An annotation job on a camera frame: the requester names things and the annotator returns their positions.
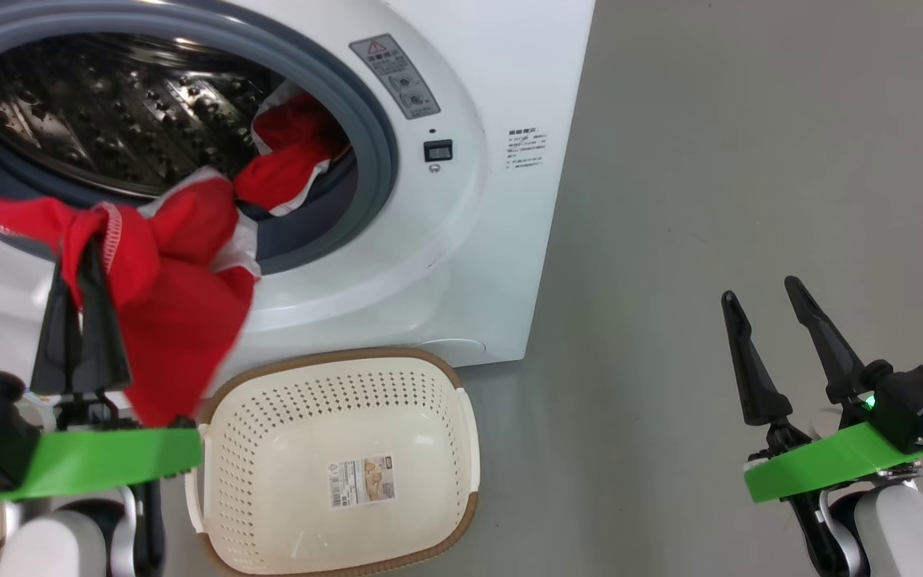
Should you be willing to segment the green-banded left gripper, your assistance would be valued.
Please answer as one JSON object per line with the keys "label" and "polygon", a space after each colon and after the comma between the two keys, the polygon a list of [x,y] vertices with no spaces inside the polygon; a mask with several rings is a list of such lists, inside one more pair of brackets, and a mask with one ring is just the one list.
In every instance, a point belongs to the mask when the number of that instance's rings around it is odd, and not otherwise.
{"label": "green-banded left gripper", "polygon": [[132,375],[102,238],[91,238],[82,253],[79,289],[82,332],[79,308],[58,260],[30,377],[33,393],[58,395],[49,412],[63,424],[54,432],[37,430],[19,416],[14,401],[0,397],[0,501],[135,486],[184,474],[203,462],[197,428],[124,430],[116,406],[104,394],[127,389]]}

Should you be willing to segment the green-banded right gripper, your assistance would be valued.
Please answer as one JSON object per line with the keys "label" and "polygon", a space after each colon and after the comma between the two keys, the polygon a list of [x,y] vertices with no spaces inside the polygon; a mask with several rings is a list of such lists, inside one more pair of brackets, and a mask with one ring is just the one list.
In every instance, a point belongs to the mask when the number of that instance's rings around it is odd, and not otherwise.
{"label": "green-banded right gripper", "polygon": [[[807,329],[816,348],[828,400],[862,406],[861,395],[867,392],[861,383],[865,364],[799,277],[785,277],[784,288],[799,324]],[[792,415],[791,402],[774,386],[736,293],[725,291],[721,308],[744,423],[764,426],[787,420]],[[861,423],[744,467],[744,482],[751,500],[762,503],[825,490],[922,458],[923,450],[902,453],[871,424]]]}

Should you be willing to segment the red white-striped garment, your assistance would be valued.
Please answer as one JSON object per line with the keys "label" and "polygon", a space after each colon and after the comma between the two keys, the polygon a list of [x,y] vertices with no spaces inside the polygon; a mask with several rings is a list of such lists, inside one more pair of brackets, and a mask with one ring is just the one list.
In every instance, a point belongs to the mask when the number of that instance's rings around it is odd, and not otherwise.
{"label": "red white-striped garment", "polygon": [[296,211],[349,145],[314,95],[282,89],[264,100],[250,136],[260,154],[234,179],[201,167],[138,208],[0,197],[0,233],[50,248],[77,305],[87,302],[79,253],[99,241],[131,364],[125,395],[144,425],[194,416],[252,307],[261,275],[257,232],[237,202],[274,216]]}

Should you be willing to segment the cream perforated laundry basket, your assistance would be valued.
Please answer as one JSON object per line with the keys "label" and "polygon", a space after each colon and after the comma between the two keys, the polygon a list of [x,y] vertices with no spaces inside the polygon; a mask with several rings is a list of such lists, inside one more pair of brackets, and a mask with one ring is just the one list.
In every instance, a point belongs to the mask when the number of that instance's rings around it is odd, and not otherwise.
{"label": "cream perforated laundry basket", "polygon": [[[286,359],[208,399],[187,510],[220,577],[369,577],[454,547],[481,483],[476,417],[437,355],[370,348]],[[326,466],[391,455],[397,496],[329,505]]]}

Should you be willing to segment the steel washing machine drum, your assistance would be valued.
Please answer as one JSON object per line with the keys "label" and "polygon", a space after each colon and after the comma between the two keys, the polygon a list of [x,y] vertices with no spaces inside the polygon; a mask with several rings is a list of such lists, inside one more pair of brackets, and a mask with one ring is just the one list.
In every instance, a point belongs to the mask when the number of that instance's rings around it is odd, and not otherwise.
{"label": "steel washing machine drum", "polygon": [[135,198],[256,157],[252,120],[280,76],[187,38],[75,34],[0,52],[0,144]]}

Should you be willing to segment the paper basket label sticker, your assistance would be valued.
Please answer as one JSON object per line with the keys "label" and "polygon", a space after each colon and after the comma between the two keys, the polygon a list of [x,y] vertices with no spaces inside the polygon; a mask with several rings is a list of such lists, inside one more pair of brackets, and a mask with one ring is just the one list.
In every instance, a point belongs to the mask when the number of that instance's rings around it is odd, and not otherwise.
{"label": "paper basket label sticker", "polygon": [[391,455],[330,463],[326,474],[329,505],[333,509],[365,506],[397,496]]}

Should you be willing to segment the white washing machine body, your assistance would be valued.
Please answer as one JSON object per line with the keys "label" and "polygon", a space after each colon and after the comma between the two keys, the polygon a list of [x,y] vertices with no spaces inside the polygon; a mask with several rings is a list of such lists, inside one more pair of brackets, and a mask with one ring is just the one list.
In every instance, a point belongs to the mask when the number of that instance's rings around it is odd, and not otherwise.
{"label": "white washing machine body", "polygon": [[[226,1],[358,74],[388,114],[400,165],[355,240],[297,268],[261,269],[216,383],[278,359],[377,346],[454,366],[523,358],[596,0]],[[407,120],[349,49],[382,34],[413,60],[439,114]],[[424,161],[435,139],[453,139],[453,160]],[[29,379],[54,263],[37,242],[0,235],[0,370]]]}

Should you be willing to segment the grey rubber door gasket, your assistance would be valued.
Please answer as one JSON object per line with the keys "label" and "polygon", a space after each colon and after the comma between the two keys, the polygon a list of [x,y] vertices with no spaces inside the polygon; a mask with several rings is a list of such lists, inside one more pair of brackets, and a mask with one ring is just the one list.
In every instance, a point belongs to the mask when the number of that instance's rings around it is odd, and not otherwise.
{"label": "grey rubber door gasket", "polygon": [[[284,272],[336,251],[355,240],[389,201],[400,162],[388,114],[358,74],[284,23],[226,0],[0,0],[0,52],[89,33],[187,38],[237,54],[277,73],[280,82],[304,88],[336,118],[349,145],[319,176],[302,208],[271,216],[240,202],[259,223],[264,273]],[[63,178],[2,143],[0,196],[54,198],[79,209],[99,202],[142,207],[158,197],[128,197]]]}

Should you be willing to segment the grey warning label sticker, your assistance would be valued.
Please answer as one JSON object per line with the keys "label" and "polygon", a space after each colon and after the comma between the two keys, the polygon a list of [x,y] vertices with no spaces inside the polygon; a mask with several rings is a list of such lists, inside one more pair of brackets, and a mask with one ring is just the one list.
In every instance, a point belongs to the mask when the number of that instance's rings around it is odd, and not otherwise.
{"label": "grey warning label sticker", "polygon": [[413,60],[392,35],[382,34],[349,44],[407,120],[439,114],[441,107]]}

